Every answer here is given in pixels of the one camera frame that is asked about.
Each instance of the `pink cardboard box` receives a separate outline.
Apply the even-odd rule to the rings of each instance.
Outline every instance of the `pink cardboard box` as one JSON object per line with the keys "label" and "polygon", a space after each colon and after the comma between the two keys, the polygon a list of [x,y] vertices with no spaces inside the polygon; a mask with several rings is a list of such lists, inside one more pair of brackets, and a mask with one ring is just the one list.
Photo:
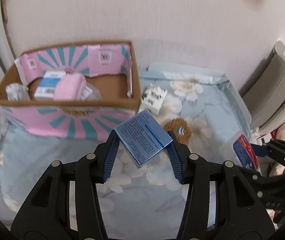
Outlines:
{"label": "pink cardboard box", "polygon": [[[37,101],[36,83],[47,70],[79,72],[100,90],[102,100]],[[5,87],[29,86],[31,101],[8,101]],[[105,141],[119,123],[135,115],[140,83],[131,41],[100,41],[26,52],[0,83],[0,112],[40,136]]]}

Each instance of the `blue and white box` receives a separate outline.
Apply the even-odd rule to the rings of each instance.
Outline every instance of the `blue and white box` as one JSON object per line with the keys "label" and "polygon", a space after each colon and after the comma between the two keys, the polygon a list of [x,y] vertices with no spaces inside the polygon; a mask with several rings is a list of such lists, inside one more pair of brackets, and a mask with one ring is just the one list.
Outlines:
{"label": "blue and white box", "polygon": [[55,89],[60,79],[66,75],[65,71],[47,71],[44,74],[39,86],[34,94],[37,100],[50,100],[53,99]]}
{"label": "blue and white box", "polygon": [[148,110],[117,125],[115,131],[137,168],[173,141]]}

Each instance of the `cardboard box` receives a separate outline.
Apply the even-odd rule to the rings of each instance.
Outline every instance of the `cardboard box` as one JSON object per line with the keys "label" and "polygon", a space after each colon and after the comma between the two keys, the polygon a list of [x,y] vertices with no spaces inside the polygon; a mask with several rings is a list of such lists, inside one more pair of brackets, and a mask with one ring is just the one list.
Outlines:
{"label": "cardboard box", "polygon": [[11,122],[32,134],[63,138],[87,138],[105,141],[119,123],[133,117],[140,104],[140,82],[136,57],[131,41],[94,41],[59,44],[27,51],[34,53],[51,48],[105,44],[127,44],[131,59],[132,97],[128,98],[129,79],[123,74],[86,77],[89,84],[99,89],[102,100],[88,101],[37,101],[33,94],[41,80],[33,80],[29,87],[31,101],[8,101],[5,88],[17,82],[22,84],[16,65],[5,74],[0,83],[0,112]]}

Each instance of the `bed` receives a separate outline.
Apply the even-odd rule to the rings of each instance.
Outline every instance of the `bed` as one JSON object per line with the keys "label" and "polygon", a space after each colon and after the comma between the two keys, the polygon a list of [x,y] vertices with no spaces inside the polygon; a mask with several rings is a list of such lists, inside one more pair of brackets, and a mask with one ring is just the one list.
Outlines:
{"label": "bed", "polygon": [[[207,161],[222,163],[225,161],[219,153],[222,144],[238,131],[250,138],[247,109],[225,75],[187,66],[179,67],[185,70],[183,73],[174,73],[175,69],[176,65],[161,64],[140,72],[142,90],[149,84],[168,90],[155,118],[161,125],[184,118],[193,132],[188,143],[190,151]],[[52,161],[77,161],[93,152],[99,143],[31,135],[3,118],[0,184],[5,203],[18,212]],[[97,192],[110,238],[171,239],[176,237],[180,226],[188,185],[182,186],[174,178],[166,152],[137,169],[120,146],[111,177],[105,184],[97,184]],[[74,199],[74,183],[71,183],[70,224],[76,229]],[[215,201],[212,182],[208,226],[215,222]]]}

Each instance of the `white flower pattern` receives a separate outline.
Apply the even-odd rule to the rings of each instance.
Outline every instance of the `white flower pattern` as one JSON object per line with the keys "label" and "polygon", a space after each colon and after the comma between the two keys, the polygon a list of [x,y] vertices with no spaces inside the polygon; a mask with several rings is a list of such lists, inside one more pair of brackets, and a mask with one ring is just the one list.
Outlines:
{"label": "white flower pattern", "polygon": [[110,188],[113,192],[122,193],[122,185],[128,185],[131,182],[130,177],[126,173],[121,173],[122,169],[123,163],[116,158],[110,178],[104,184],[97,184],[97,190],[106,193],[107,188]]}
{"label": "white flower pattern", "polygon": [[124,163],[124,171],[133,179],[145,175],[151,185],[169,185],[169,188],[173,188],[171,186],[173,179],[178,183],[178,180],[174,177],[167,152],[165,151],[159,153],[159,156],[155,156],[150,163],[139,169],[132,162],[127,152],[124,152],[120,159]]}
{"label": "white flower pattern", "polygon": [[179,183],[178,179],[176,179],[175,177],[173,177],[166,186],[170,191],[176,191],[182,188],[182,185]]}
{"label": "white flower pattern", "polygon": [[198,98],[197,94],[204,91],[196,81],[171,81],[170,86],[174,89],[175,95],[185,97],[187,101],[195,101]]}
{"label": "white flower pattern", "polygon": [[0,151],[0,166],[4,166],[4,153]]}
{"label": "white flower pattern", "polygon": [[182,196],[184,200],[187,200],[189,185],[183,185]]}
{"label": "white flower pattern", "polygon": [[212,129],[208,127],[205,120],[201,118],[185,118],[193,134],[189,142],[189,149],[191,152],[200,152],[209,146],[209,139],[213,133]]}
{"label": "white flower pattern", "polygon": [[182,110],[182,107],[183,104],[179,97],[167,94],[159,114],[154,118],[161,126],[164,126],[168,121],[179,118],[178,113]]}
{"label": "white flower pattern", "polygon": [[11,211],[18,213],[20,206],[17,201],[11,199],[7,194],[4,194],[4,202]]}

